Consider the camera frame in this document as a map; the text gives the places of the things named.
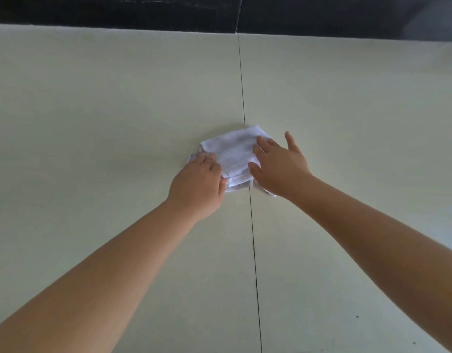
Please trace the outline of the person's right forearm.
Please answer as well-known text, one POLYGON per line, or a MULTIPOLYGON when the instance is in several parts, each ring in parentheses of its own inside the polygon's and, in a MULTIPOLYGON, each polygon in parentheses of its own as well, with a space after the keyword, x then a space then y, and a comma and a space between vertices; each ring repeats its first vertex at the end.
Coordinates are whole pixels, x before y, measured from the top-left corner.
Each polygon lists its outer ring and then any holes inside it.
POLYGON ((452 249, 309 174, 283 196, 326 230, 400 310, 452 352, 452 249))

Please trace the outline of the person's left forearm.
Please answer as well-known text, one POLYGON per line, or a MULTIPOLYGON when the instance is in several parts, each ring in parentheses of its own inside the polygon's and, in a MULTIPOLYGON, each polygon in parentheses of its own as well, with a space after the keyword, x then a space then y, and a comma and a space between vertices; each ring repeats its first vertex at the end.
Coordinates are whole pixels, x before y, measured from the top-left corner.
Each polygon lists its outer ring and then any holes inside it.
POLYGON ((0 324, 0 353, 111 353, 169 255, 217 206, 164 201, 0 324))

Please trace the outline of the person's right hand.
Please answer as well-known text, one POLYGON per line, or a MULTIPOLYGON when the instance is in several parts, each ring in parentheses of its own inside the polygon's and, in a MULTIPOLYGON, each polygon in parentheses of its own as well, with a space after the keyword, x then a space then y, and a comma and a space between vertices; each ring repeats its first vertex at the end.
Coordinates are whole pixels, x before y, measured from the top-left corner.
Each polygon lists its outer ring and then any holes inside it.
POLYGON ((266 191, 290 202, 300 199, 303 185, 312 174, 302 152, 292 152, 274 139, 259 136, 253 147, 263 181, 257 182, 266 191))

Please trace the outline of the white cloth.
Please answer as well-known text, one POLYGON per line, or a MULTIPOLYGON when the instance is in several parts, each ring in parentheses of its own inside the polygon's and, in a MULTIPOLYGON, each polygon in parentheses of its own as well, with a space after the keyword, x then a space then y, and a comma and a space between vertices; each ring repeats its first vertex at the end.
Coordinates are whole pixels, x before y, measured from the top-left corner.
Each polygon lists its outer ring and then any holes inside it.
POLYGON ((187 158, 187 162, 195 159, 201 152, 213 153, 216 162, 222 167, 221 176, 228 179, 226 193, 252 188, 254 178, 248 164, 259 164, 253 152, 259 136, 270 138, 259 126, 251 126, 204 140, 200 143, 199 150, 187 158))

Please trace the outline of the person's left hand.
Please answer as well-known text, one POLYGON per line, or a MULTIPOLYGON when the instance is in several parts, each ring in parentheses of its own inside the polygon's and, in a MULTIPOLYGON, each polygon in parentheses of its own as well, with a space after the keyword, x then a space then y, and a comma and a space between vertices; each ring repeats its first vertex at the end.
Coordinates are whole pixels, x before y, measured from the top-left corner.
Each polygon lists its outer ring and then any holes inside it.
POLYGON ((173 179, 166 202, 197 223, 213 214, 223 198, 218 195, 222 167, 213 153, 201 152, 173 179))

